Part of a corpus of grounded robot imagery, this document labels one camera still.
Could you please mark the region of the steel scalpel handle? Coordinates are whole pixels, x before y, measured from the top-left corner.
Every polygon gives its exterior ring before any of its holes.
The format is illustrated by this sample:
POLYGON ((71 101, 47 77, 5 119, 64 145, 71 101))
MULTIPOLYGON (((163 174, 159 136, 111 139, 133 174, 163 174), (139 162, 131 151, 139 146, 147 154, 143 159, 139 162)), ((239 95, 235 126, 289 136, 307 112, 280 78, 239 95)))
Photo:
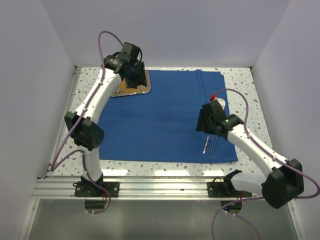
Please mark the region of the steel scalpel handle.
POLYGON ((204 144, 204 147, 203 147, 202 154, 206 153, 206 149, 207 149, 207 146, 208 146, 209 139, 210 139, 210 135, 207 135, 206 141, 205 141, 205 144, 204 144))

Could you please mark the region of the steel instrument tray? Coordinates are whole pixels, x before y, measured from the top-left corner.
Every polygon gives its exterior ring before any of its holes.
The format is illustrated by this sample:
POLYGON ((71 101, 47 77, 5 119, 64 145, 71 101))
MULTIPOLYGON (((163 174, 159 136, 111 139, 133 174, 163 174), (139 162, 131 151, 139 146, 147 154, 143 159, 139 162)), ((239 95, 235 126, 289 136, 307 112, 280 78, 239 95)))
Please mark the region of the steel instrument tray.
POLYGON ((145 71, 145 77, 146 77, 146 86, 139 85, 137 88, 127 88, 126 82, 125 80, 123 80, 117 87, 117 88, 123 89, 123 95, 116 96, 116 97, 126 97, 126 96, 142 95, 142 94, 149 93, 151 90, 151 81, 150 81, 150 75, 147 70, 145 71))

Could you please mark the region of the thin steel tweezers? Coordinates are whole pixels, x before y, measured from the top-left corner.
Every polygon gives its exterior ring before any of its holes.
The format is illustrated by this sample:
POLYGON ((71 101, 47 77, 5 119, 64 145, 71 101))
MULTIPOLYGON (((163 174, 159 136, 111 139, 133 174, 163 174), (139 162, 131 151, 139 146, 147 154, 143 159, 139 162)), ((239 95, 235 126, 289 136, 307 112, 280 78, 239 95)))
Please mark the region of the thin steel tweezers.
POLYGON ((214 151, 215 151, 215 148, 216 148, 217 140, 218 140, 218 137, 213 135, 212 136, 212 141, 211 141, 211 148, 210 148, 210 159, 213 158, 213 154, 214 154, 214 151))

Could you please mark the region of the blue surgical cloth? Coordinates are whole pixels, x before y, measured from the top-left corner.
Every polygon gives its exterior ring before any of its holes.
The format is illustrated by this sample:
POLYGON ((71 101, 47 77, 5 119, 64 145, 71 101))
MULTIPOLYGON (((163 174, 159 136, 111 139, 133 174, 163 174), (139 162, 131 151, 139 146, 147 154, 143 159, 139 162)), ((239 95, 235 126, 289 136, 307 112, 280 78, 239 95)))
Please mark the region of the blue surgical cloth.
POLYGON ((196 131, 199 112, 212 94, 227 98, 217 71, 151 70, 147 94, 111 97, 98 122, 104 131, 101 160, 217 164, 238 160, 235 146, 220 137, 211 155, 209 138, 196 131))

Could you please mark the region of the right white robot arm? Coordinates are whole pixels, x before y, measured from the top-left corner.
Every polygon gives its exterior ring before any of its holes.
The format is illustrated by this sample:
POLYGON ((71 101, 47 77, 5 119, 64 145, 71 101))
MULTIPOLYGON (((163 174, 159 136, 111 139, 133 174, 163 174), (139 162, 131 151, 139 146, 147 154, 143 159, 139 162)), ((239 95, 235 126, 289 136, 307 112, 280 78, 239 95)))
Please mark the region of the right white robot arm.
POLYGON ((245 127, 244 121, 237 115, 227 116, 220 101, 212 100, 202 105, 196 130, 223 137, 234 144, 263 173, 262 176, 256 176, 234 170, 224 176, 221 182, 212 183, 213 190, 220 196, 232 197, 239 192, 247 192, 264 197, 270 206, 279 209, 304 192, 302 164, 273 152, 245 127))

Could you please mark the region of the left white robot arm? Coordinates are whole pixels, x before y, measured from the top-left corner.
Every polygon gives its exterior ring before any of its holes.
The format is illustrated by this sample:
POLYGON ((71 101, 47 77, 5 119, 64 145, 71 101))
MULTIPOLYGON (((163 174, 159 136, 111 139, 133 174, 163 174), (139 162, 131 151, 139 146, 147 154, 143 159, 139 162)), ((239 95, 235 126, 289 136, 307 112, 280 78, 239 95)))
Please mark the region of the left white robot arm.
POLYGON ((82 154, 83 172, 73 184, 76 197, 117 197, 119 184, 105 182, 100 166, 99 147, 105 133, 98 126, 105 104, 121 82, 129 89, 147 86, 142 50, 125 42, 119 52, 103 58, 101 70, 92 89, 80 106, 65 114, 70 137, 82 154))

